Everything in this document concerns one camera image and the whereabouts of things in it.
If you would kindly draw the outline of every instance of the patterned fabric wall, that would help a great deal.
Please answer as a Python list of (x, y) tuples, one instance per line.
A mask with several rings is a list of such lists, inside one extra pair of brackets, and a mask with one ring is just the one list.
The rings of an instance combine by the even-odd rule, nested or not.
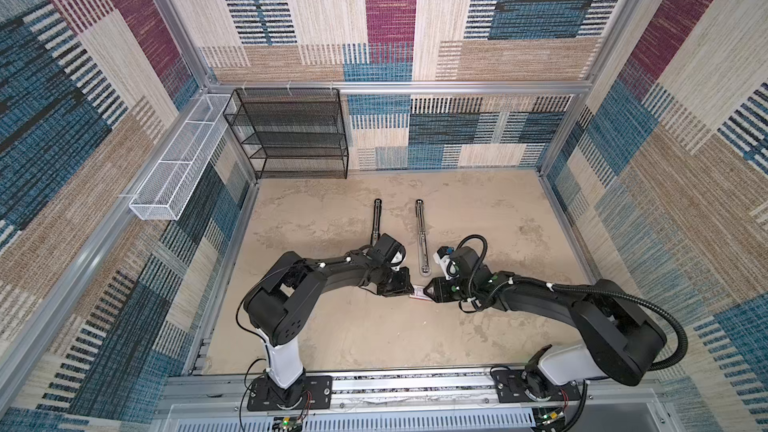
[(571, 96), (342, 96), (351, 170), (534, 167)]
[(248, 181), (222, 139), (176, 222), (134, 218), (0, 430), (147, 430), (182, 372)]
[(173, 0), (221, 82), (578, 80), (619, 0)]
[(592, 269), (665, 306), (688, 430), (768, 430), (768, 0), (646, 0), (548, 175)]
[(196, 89), (152, 0), (0, 0), (0, 354)]

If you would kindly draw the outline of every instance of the metal stick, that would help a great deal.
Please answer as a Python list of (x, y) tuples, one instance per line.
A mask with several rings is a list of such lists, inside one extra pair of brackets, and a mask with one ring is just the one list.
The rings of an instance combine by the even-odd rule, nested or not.
[(416, 220), (418, 221), (418, 271), (424, 277), (432, 274), (429, 270), (429, 258), (427, 257), (427, 230), (424, 223), (424, 201), (416, 201)]
[(382, 200), (380, 198), (373, 201), (373, 230), (371, 230), (371, 245), (376, 245), (381, 237), (379, 230), (382, 221)]

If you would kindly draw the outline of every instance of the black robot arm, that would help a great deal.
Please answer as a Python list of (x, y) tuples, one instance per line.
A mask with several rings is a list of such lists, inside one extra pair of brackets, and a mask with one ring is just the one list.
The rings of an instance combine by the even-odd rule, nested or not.
[(412, 294), (408, 267), (400, 267), (405, 256), (405, 247), (387, 234), (341, 257), (302, 258), (286, 252), (246, 294), (243, 309), (273, 346), (287, 344), (306, 325), (323, 292), (375, 284), (375, 294), (384, 297)]
[[(483, 247), (487, 247), (484, 238)], [(592, 360), (603, 373), (621, 384), (637, 385), (648, 370), (659, 370), (685, 356), (687, 337), (668, 312), (626, 294), (612, 281), (595, 285), (561, 285), (512, 272), (494, 273), (471, 247), (441, 247), (436, 261), (445, 277), (434, 278), (424, 293), (435, 302), (460, 302), (474, 313), (486, 308), (530, 312), (575, 327)], [(654, 362), (667, 343), (661, 327), (640, 306), (659, 314), (677, 335), (677, 350)]]

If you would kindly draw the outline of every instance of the mounting plate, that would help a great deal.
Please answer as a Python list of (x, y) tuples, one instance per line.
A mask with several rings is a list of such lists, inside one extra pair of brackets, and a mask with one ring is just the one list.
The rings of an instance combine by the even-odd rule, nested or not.
[[(522, 402), (536, 404), (536, 400), (531, 399), (525, 393), (525, 383), (520, 378), (520, 374), (523, 370), (507, 370), (499, 369), (491, 372), (491, 377), (496, 389), (496, 395), (498, 401), (502, 404), (519, 404)], [(568, 401), (578, 402), (581, 399), (581, 393), (579, 388), (575, 385), (566, 384), (560, 387), (568, 394)], [(550, 401), (560, 402), (562, 401), (562, 395), (558, 392), (557, 396), (553, 396)]]
[[(312, 410), (328, 409), (331, 407), (332, 385), (333, 377), (330, 375), (311, 375), (304, 379), (304, 390), (308, 390), (312, 394)], [(255, 378), (250, 383), (250, 388), (255, 393), (248, 395), (248, 405), (246, 408), (249, 412), (283, 410), (277, 406), (276, 397), (267, 385), (266, 377)], [(299, 403), (291, 410), (302, 410), (306, 405), (306, 399), (307, 395), (302, 394)]]

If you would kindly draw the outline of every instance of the vent grille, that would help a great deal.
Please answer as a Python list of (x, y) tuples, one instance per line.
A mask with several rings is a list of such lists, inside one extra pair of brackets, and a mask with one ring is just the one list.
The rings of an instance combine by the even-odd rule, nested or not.
[[(271, 432), (272, 417), (243, 418), (246, 432)], [(409, 432), (419, 430), (530, 430), (535, 426), (530, 408), (494, 410), (424, 410), (320, 414), (304, 423), (305, 432)], [(182, 420), (178, 432), (238, 432), (237, 419)]]

